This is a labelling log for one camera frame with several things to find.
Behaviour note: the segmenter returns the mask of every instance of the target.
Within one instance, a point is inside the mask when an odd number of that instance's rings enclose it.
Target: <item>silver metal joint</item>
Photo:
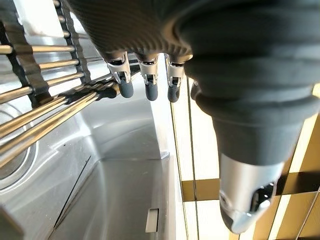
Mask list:
[[[144,84],[149,85],[149,83],[151,82],[150,76],[152,76],[153,85],[157,84],[158,56],[156,56],[152,61],[143,62],[139,60],[139,65],[140,65],[141,75],[143,76],[143,79],[144,79]]]
[[[173,85],[173,80],[176,78],[178,80],[177,87],[181,85],[181,80],[185,76],[185,69],[180,63],[174,63],[167,61],[167,78],[170,87]]]
[[[130,83],[131,71],[130,71],[130,65],[129,65],[129,61],[128,61],[127,52],[123,53],[122,60],[116,59],[116,61],[120,62],[120,64],[115,64],[115,61],[113,61],[113,63],[107,62],[107,65],[108,65],[110,72],[115,77],[118,84],[121,84],[121,78],[123,78],[123,76],[125,77],[125,81],[127,83]]]

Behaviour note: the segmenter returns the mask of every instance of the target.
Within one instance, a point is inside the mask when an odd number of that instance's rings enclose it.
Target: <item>dishwasher rack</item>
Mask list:
[[[25,38],[24,27],[17,18],[14,2],[4,0],[0,4],[0,55],[7,56],[13,72],[22,84],[20,88],[1,93],[0,104],[28,96],[33,108],[1,124],[0,139],[62,105],[71,104],[9,141],[5,141],[0,146],[0,168],[90,103],[101,98],[115,98],[120,93],[119,85],[111,73],[91,80],[88,63],[103,61],[103,58],[101,56],[85,58],[79,39],[87,36],[75,31],[71,13],[62,1],[54,0],[53,3],[66,45],[30,45]],[[34,54],[57,52],[70,53],[71,59],[39,64],[35,61]],[[49,80],[43,79],[42,71],[70,66],[76,68],[76,73]],[[132,75],[138,71],[137,69],[131,71]],[[50,95],[50,87],[75,79],[81,80],[80,86],[55,96]]]

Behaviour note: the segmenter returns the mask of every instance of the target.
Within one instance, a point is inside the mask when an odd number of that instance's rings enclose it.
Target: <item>stainless steel rod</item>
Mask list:
[[[20,98],[22,96],[32,93],[32,88],[29,86],[21,87],[11,91],[6,91],[0,94],[0,104],[11,101],[13,99]]]
[[[70,37],[70,32],[68,32],[68,31],[63,31],[63,37],[64,38],[68,38],[68,37]]]
[[[58,19],[59,19],[59,22],[62,23],[62,24],[66,21],[66,19],[65,19],[64,16],[60,16],[60,15],[59,15],[59,16],[58,16]]]
[[[92,92],[0,146],[0,168],[98,98]]]
[[[75,50],[74,46],[64,46],[64,45],[35,45],[31,46],[34,53],[49,53],[49,52],[73,52]],[[9,45],[0,45],[0,54],[11,54],[13,48]]]
[[[32,51],[34,53],[48,53],[48,52],[73,52],[75,50],[74,46],[60,46],[60,45],[52,45],[52,46],[41,46],[36,45],[32,46]]]
[[[10,54],[12,50],[12,47],[9,45],[0,45],[0,54]]]
[[[100,77],[97,77],[95,79],[92,80],[92,82],[99,82],[99,81],[102,81],[102,80],[109,80],[109,79],[112,79],[114,76],[112,73],[108,73],[106,75],[103,75],[103,76],[100,76]]]
[[[55,85],[58,85],[58,84],[62,84],[62,83],[68,82],[70,80],[81,78],[83,76],[84,76],[83,72],[77,72],[77,73],[74,73],[74,74],[57,77],[57,78],[48,80],[46,82],[48,83],[49,87],[52,87],[52,86],[55,86]]]
[[[50,111],[60,107],[67,102],[66,97],[60,96],[54,100],[35,108],[25,114],[22,114],[14,119],[7,121],[0,125],[0,138],[7,136],[8,134],[18,130],[24,125],[32,122],[33,120],[49,113]]]
[[[53,0],[53,4],[56,8],[60,7],[60,2],[57,0]]]
[[[84,74],[82,72],[77,72],[74,74],[66,75],[66,76],[61,76],[57,78],[53,78],[51,80],[48,80],[47,83],[49,87],[56,86],[58,84],[65,83],[67,81],[71,81],[74,79],[81,78]],[[32,88],[29,86],[21,87],[18,89],[10,90],[4,93],[0,94],[0,104],[9,102],[13,99],[20,98],[22,96],[28,95],[32,93]]]
[[[54,69],[54,68],[60,68],[60,67],[73,66],[73,65],[77,65],[77,64],[79,64],[78,59],[71,59],[71,60],[62,60],[62,61],[40,63],[39,67],[41,68],[41,70],[46,70],[46,69]]]

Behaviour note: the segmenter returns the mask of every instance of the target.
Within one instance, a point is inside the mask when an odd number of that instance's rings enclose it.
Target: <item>circular drain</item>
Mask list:
[[[4,103],[0,105],[0,124],[8,122],[22,113],[14,106]],[[8,142],[9,140],[20,135],[27,129],[31,128],[32,125],[29,123],[24,127],[19,128],[17,131],[10,133],[4,138],[0,139],[0,145]],[[0,190],[12,185],[19,180],[30,168],[36,157],[37,144],[33,144],[28,149],[20,153],[13,160],[8,162],[3,167],[0,167]]]

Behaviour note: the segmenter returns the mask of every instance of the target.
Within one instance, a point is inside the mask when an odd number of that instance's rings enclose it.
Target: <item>black rubber fingertip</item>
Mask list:
[[[127,83],[126,80],[122,79],[121,84],[119,84],[119,90],[121,95],[126,99],[131,98],[134,94],[134,86],[131,81]]]
[[[145,85],[145,95],[146,98],[150,101],[154,101],[158,97],[158,85],[149,82],[148,85]]]
[[[178,101],[180,96],[180,87],[177,87],[177,85],[169,86],[168,88],[168,100],[171,103],[175,103]]]

